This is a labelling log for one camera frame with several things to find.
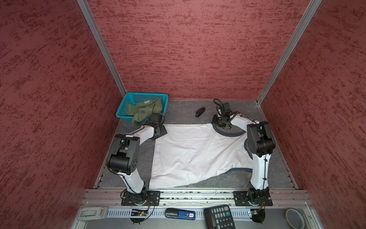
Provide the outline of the white tank top navy trim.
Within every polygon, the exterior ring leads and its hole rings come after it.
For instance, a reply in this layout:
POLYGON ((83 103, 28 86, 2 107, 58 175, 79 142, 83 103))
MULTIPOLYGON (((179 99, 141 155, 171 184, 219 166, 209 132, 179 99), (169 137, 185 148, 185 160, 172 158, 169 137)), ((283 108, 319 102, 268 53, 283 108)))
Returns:
POLYGON ((244 148, 246 135, 227 137, 211 124, 166 125, 167 134, 155 141, 150 189, 198 183, 231 169, 252 169, 244 148))

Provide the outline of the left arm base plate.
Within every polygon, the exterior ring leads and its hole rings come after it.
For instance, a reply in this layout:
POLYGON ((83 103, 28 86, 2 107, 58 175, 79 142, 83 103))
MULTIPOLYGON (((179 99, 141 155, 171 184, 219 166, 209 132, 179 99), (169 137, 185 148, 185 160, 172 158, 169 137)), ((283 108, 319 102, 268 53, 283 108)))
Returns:
POLYGON ((122 206, 158 206, 160 201, 160 191, 143 191, 141 194, 124 191, 121 194, 122 206))

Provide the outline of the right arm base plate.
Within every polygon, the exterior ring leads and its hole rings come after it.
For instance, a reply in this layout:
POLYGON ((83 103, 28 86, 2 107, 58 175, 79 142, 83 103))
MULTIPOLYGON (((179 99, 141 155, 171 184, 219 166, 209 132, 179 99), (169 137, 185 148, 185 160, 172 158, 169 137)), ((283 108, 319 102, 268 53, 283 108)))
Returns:
POLYGON ((269 191, 234 191, 234 202, 241 207, 271 207, 272 198, 269 191))

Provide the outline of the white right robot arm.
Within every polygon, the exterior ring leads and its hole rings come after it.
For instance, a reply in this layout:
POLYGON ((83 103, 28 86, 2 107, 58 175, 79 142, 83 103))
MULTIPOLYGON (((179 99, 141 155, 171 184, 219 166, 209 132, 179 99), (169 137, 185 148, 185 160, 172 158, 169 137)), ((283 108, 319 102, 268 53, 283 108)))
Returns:
POLYGON ((238 197, 240 204, 258 206, 271 200, 268 186, 269 160, 276 147, 274 136, 267 121, 255 121, 233 112, 228 103, 215 98, 217 114, 213 116, 213 129, 225 137, 246 134, 244 148, 253 160, 252 177, 245 197, 238 197))

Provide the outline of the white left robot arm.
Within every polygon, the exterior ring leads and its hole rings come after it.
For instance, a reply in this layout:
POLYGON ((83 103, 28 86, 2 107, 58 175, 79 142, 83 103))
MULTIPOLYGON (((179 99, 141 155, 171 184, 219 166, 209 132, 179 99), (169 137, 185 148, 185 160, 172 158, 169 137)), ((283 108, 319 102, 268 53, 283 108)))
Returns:
POLYGON ((156 140, 167 134, 164 126, 165 117, 153 114, 147 123, 126 135, 116 134, 108 151, 106 166, 109 171, 118 175, 126 185, 122 199, 136 206, 149 201, 145 182, 139 175, 137 166, 140 145, 147 140, 156 140))

